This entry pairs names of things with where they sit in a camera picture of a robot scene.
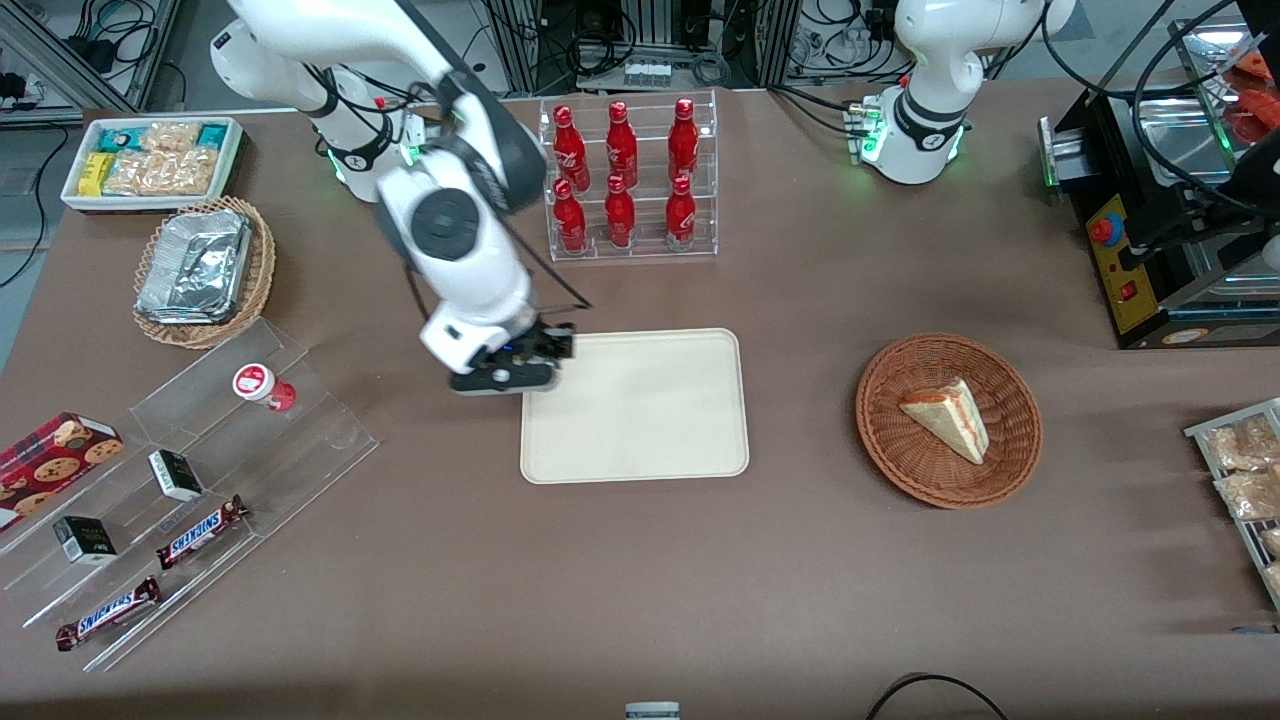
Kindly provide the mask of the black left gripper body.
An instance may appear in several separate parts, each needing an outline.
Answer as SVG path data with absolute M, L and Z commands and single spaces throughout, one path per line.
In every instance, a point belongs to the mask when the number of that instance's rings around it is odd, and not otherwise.
M 1256 206 L 1279 205 L 1279 128 L 1244 151 L 1225 183 L 1225 195 Z

